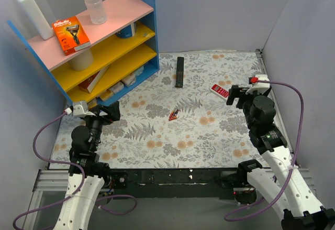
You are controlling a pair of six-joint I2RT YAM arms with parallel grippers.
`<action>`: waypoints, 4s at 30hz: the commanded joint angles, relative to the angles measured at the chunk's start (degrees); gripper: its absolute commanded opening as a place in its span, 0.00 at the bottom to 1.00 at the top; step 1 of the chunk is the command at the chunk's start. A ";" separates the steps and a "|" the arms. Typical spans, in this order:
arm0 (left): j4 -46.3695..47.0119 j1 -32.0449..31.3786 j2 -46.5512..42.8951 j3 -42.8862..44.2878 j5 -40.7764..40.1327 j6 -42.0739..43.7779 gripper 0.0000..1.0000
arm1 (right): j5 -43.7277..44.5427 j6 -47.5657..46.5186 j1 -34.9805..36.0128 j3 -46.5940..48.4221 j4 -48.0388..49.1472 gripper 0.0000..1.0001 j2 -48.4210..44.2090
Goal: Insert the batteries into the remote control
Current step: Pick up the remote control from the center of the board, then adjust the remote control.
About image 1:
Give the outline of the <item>red white remote control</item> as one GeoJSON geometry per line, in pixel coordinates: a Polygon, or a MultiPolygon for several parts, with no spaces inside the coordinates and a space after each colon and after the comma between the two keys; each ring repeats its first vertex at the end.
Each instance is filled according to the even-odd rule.
{"type": "Polygon", "coordinates": [[[215,95],[218,97],[227,100],[229,96],[229,92],[225,90],[224,88],[220,87],[218,84],[214,84],[211,88],[210,91],[213,92],[215,95]]]}

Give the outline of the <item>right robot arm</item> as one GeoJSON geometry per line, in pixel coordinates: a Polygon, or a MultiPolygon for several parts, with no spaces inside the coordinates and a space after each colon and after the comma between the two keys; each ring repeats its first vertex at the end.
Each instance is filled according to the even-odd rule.
{"type": "Polygon", "coordinates": [[[295,165],[287,141],[274,124],[276,110],[268,97],[269,84],[229,90],[227,105],[237,98],[243,110],[253,146],[270,166],[275,176],[268,176],[256,160],[238,165],[237,182],[252,185],[268,202],[281,221],[282,229],[332,229],[334,209],[327,209],[315,197],[295,165]]]}

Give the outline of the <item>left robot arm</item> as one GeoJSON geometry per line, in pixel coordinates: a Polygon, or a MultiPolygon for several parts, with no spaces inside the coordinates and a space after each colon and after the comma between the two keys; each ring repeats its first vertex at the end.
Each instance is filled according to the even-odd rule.
{"type": "Polygon", "coordinates": [[[105,125],[120,120],[119,102],[83,107],[85,125],[71,132],[70,168],[64,201],[54,229],[87,229],[101,188],[111,184],[109,164],[100,162],[97,149],[105,125]]]}

